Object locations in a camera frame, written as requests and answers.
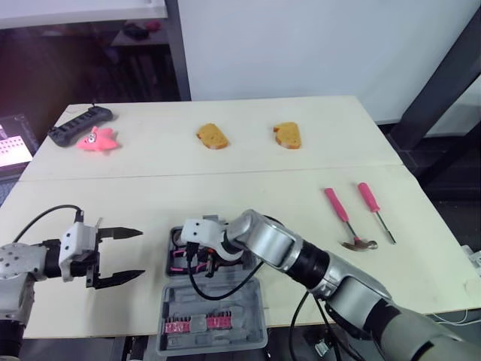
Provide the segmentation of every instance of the red bit holder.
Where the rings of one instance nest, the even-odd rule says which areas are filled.
[[[164,333],[188,333],[190,332],[190,317],[168,318],[165,323]]]
[[[221,312],[217,316],[207,316],[207,328],[208,329],[231,329],[231,312]]]

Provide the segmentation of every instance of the black remote control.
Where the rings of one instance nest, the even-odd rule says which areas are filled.
[[[113,114],[106,108],[94,105],[89,110],[59,127],[53,126],[48,131],[49,137],[60,147],[67,147],[72,140],[95,124],[113,119]]]

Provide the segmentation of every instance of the black metal post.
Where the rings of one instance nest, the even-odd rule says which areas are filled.
[[[481,7],[389,137],[401,150],[412,150],[480,73]]]

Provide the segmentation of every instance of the white wall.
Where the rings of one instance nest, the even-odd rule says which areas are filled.
[[[481,119],[481,76],[444,112],[427,137],[464,135]]]
[[[399,120],[479,0],[179,0],[192,100],[356,95]]]

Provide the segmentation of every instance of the table surface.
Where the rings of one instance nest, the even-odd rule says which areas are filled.
[[[225,102],[108,104],[118,117],[105,123],[118,132],[110,154],[60,148],[47,138],[24,171],[23,181],[222,174],[248,171],[401,165],[396,152],[352,96],[256,99]],[[57,125],[89,105],[71,105]],[[299,125],[302,147],[288,150],[273,127]],[[230,145],[207,149],[195,133],[215,123]]]
[[[356,184],[368,182],[397,245],[388,243]],[[356,253],[342,248],[346,230],[321,192],[334,187],[352,226],[376,239],[379,249]],[[85,288],[85,279],[35,285],[36,301],[26,337],[88,337],[155,334],[165,276],[168,233],[188,217],[218,214],[227,220],[248,208],[270,214],[306,240],[343,257],[386,285],[394,300],[415,311],[442,312],[481,306],[481,280],[452,233],[403,165],[260,171],[237,174],[124,177],[115,179],[20,181],[0,208],[0,229],[13,237],[35,215],[62,203],[86,212],[86,223],[144,231],[100,246],[104,277],[146,269],[139,278],[105,290]],[[32,244],[59,237],[72,222],[70,211],[45,217],[25,234]],[[272,268],[256,276],[262,285],[266,323],[289,324],[304,290]],[[320,323],[311,299],[299,323]]]

